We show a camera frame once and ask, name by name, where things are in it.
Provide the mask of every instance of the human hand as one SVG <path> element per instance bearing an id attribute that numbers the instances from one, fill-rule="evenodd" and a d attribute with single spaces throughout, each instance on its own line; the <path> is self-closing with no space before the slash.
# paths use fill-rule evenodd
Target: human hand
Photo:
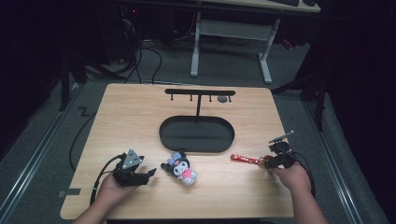
<path id="1" fill-rule="evenodd" d="M 107 213 L 137 187 L 122 187 L 114 179 L 113 174 L 107 175 L 93 204 L 74 221 L 74 224 L 103 223 Z"/>
<path id="2" fill-rule="evenodd" d="M 271 171 L 279 176 L 282 184 L 285 185 L 290 191 L 311 191 L 312 187 L 308 174 L 299 162 L 295 162 L 287 169 L 272 168 Z"/>
<path id="3" fill-rule="evenodd" d="M 95 201 L 105 203 L 111 209 L 137 188 L 138 186 L 122 187 L 117 183 L 113 174 L 109 174 L 103 180 Z"/>

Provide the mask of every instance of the black stand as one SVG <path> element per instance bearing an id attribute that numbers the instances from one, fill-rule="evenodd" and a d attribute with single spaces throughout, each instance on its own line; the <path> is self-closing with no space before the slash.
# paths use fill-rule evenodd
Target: black stand
<path id="1" fill-rule="evenodd" d="M 94 63 L 74 53 L 66 53 L 64 61 L 62 62 L 62 105 L 60 111 L 64 111 L 70 99 L 69 74 L 72 74 L 74 80 L 79 85 L 85 85 L 85 83 L 87 83 L 88 77 L 84 65 L 93 67 L 107 77 L 124 79 L 124 77 L 117 76 L 98 63 Z"/>
<path id="2" fill-rule="evenodd" d="M 296 79 L 284 86 L 281 86 L 277 89 L 272 90 L 272 94 L 279 94 L 288 89 L 292 89 L 294 87 L 298 87 L 302 84 L 306 84 L 309 82 L 309 85 L 305 86 L 302 93 L 300 94 L 300 99 L 302 101 L 309 101 L 311 99 L 317 99 L 317 106 L 315 111 L 315 123 L 318 126 L 318 129 L 323 132 L 322 128 L 322 117 L 324 106 L 324 99 L 326 95 L 326 82 L 329 76 L 329 72 L 322 71 L 319 74 L 310 75 L 307 77 L 303 77 L 301 79 Z"/>
<path id="3" fill-rule="evenodd" d="M 202 96 L 209 96 L 212 102 L 212 95 L 217 95 L 231 102 L 235 91 L 203 91 L 203 90 L 179 90 L 167 89 L 166 94 L 198 96 L 198 103 L 195 116 L 173 116 L 166 119 L 160 127 L 160 139 L 163 145 L 173 151 L 189 152 L 222 152 L 230 147 L 235 136 L 233 125 L 227 120 L 219 117 L 200 116 Z"/>

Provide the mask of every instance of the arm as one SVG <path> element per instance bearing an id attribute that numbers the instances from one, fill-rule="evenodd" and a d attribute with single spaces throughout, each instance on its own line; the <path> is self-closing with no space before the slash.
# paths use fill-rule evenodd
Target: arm
<path id="1" fill-rule="evenodd" d="M 121 187 L 113 175 L 105 177 L 98 195 L 93 204 L 85 210 L 73 223 L 74 224 L 99 224 L 105 220 L 108 212 L 120 203 L 129 193 L 137 189 L 137 186 Z"/>
<path id="2" fill-rule="evenodd" d="M 297 224 L 328 223 L 311 194 L 311 183 L 300 163 L 295 162 L 288 169 L 273 168 L 271 170 L 279 176 L 282 184 L 290 190 L 294 219 Z"/>

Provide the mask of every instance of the kuromi plush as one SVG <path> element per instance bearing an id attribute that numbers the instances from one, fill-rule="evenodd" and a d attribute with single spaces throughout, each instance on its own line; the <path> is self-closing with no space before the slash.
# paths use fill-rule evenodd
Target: kuromi plush
<path id="1" fill-rule="evenodd" d="M 192 185 L 197 177 L 195 171 L 190 168 L 186 154 L 182 151 L 172 153 L 171 159 L 168 159 L 168 163 L 162 163 L 161 168 L 177 177 L 185 186 Z"/>

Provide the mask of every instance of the gray carpet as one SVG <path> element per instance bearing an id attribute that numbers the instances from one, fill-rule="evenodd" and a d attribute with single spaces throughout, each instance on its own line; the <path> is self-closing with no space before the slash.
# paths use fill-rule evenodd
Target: gray carpet
<path id="1" fill-rule="evenodd" d="M 191 51 L 190 42 L 178 42 L 172 48 L 153 42 L 146 42 L 145 47 L 161 54 L 162 64 L 155 76 L 156 84 L 183 83 L 210 86 L 241 86 L 263 87 L 274 89 L 293 80 L 309 46 L 296 47 L 286 50 L 282 46 L 273 45 L 268 57 L 268 64 L 272 73 L 273 84 L 265 85 L 262 72 L 254 54 L 231 52 L 233 44 L 222 45 L 216 50 L 202 50 L 200 60 L 200 74 L 196 78 L 190 77 Z M 208 44 L 203 48 L 213 48 L 216 43 Z M 138 66 L 139 75 L 143 82 L 150 82 L 160 57 L 157 53 L 143 49 L 141 64 Z M 117 70 L 123 65 L 112 64 L 111 70 Z M 73 177 L 73 170 L 69 164 L 68 155 L 71 146 L 72 162 L 76 166 L 79 155 L 89 134 L 92 120 L 78 131 L 99 107 L 104 90 L 108 83 L 121 82 L 103 76 L 89 75 L 85 86 L 73 90 L 74 97 L 68 110 L 59 113 L 61 106 L 60 84 L 52 90 L 50 98 L 31 117 L 28 127 L 21 134 L 19 140 L 1 161 L 0 173 L 1 202 L 9 202 L 8 194 L 12 191 L 18 178 L 28 172 L 30 159 L 40 149 L 44 156 L 38 161 L 33 171 L 33 178 L 27 178 L 27 188 L 21 189 L 20 198 L 14 199 L 15 206 L 10 206 L 4 217 L 4 223 L 71 223 L 71 220 L 62 220 L 60 211 L 64 198 L 59 196 L 60 191 L 69 187 Z M 131 75 L 129 83 L 138 85 L 136 71 Z M 383 211 L 375 201 L 358 164 L 350 153 L 347 142 L 332 111 L 332 103 L 326 98 L 326 110 L 323 117 L 323 133 L 318 133 L 312 123 L 309 113 L 311 103 L 301 102 L 297 91 L 286 91 L 275 95 L 276 106 L 284 125 L 285 132 L 294 130 L 295 134 L 289 137 L 293 150 L 301 152 L 311 167 L 317 187 L 317 200 L 330 223 L 388 223 Z M 53 135 L 46 135 L 52 122 L 61 120 Z M 43 145 L 42 140 L 50 141 Z M 356 206 L 357 214 L 350 215 L 347 206 L 337 188 L 338 180 L 332 175 L 328 157 L 323 148 L 327 147 L 331 157 L 336 162 L 335 169 L 341 173 L 352 202 Z M 293 223 L 292 218 L 266 217 L 263 220 L 274 223 Z"/>

